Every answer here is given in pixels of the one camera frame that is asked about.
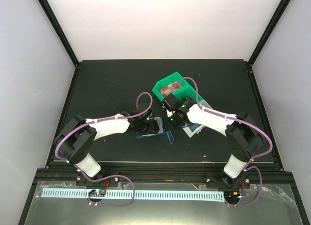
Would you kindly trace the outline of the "blue card holder wallet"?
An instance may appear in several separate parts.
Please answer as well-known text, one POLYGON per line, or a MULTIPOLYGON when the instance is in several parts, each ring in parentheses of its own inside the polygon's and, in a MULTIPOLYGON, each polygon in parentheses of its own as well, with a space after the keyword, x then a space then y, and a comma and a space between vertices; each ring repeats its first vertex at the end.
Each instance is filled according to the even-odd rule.
POLYGON ((159 134, 158 134, 159 127, 158 127, 157 121, 155 121, 154 118, 148 120, 148 122, 151 124, 151 126, 149 127, 149 130, 148 130, 149 133, 136 135, 136 139, 159 136, 159 134))

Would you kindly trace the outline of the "single blue card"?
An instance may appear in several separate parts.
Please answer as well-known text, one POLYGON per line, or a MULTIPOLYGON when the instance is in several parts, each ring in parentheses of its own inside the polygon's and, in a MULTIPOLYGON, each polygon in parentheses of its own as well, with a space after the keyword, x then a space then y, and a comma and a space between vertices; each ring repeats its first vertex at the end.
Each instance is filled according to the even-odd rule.
POLYGON ((171 131, 166 131, 166 135, 167 135, 167 137, 169 139, 170 145, 172 145, 173 142, 174 142, 174 137, 173 137, 172 132, 171 131))
POLYGON ((166 133, 162 118, 161 117, 155 117, 154 120, 157 121, 157 124, 159 127, 158 134, 160 135, 160 134, 166 133))

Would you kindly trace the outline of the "white bin with blue cards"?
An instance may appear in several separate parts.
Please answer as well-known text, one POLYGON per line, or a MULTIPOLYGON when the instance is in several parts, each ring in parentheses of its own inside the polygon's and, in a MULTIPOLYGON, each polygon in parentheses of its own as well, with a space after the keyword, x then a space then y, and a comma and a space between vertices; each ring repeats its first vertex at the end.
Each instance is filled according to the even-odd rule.
MULTIPOLYGON (((201 106, 212 109, 212 107, 205 101, 200 101, 201 106)), ((192 138, 195 134, 199 134, 205 126, 197 123, 185 123, 185 126, 182 127, 183 131, 188 135, 189 138, 192 138)))

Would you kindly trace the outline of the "red white card stack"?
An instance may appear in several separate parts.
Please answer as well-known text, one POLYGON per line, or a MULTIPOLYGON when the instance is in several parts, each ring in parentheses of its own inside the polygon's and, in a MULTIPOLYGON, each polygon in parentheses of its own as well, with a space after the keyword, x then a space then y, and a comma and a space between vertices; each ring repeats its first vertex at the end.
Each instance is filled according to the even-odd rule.
POLYGON ((168 84, 167 86, 161 88, 159 90, 160 94, 163 97, 168 96, 172 91, 178 90, 181 88, 181 85, 178 82, 172 82, 170 84, 168 84))

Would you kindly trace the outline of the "green bin with black cards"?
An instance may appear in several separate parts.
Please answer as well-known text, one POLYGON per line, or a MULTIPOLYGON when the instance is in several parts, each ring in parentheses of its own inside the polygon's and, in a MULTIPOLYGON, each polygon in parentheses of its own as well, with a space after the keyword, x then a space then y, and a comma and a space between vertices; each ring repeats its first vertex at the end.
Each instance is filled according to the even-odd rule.
POLYGON ((192 86, 183 86, 173 91, 173 95, 180 101, 185 98, 196 101, 196 90, 192 86))

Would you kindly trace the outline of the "green bin with red cards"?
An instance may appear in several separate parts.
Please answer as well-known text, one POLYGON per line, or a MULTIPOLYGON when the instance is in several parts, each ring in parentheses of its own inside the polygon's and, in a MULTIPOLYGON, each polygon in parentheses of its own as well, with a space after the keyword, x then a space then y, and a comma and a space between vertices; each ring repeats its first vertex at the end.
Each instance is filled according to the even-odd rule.
POLYGON ((179 72, 172 73, 169 76, 157 81, 152 89, 152 92, 160 102, 162 102, 164 98, 171 93, 174 86, 176 87, 173 91, 173 95, 177 99, 181 100, 186 96, 192 97, 193 92, 195 94, 192 86, 186 80, 179 81, 180 79, 182 79, 182 76, 179 72))

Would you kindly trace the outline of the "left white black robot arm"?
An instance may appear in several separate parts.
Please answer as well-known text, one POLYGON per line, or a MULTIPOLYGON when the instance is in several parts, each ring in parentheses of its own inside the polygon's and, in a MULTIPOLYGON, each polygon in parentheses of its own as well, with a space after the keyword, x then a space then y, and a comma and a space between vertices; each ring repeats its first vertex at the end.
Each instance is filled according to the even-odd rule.
POLYGON ((152 136, 163 131, 161 118, 151 118, 150 106, 117 113, 114 116, 99 119, 72 118, 54 139, 55 156, 75 166, 87 175, 94 186, 104 181, 104 173, 98 162, 90 154, 90 148, 97 139, 126 132, 137 136, 152 136))

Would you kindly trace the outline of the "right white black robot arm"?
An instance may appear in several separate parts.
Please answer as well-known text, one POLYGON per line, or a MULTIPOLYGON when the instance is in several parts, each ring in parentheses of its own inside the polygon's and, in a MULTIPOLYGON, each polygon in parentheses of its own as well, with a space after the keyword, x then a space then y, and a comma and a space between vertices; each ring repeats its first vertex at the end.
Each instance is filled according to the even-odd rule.
POLYGON ((241 113, 227 114, 197 103, 192 99, 169 102, 162 101, 168 112, 168 122, 172 127, 181 127, 186 123, 203 125, 227 138, 231 155, 221 175, 222 184, 231 188, 239 181, 241 172, 256 158, 271 152, 273 143, 270 137, 254 125, 252 118, 241 113))

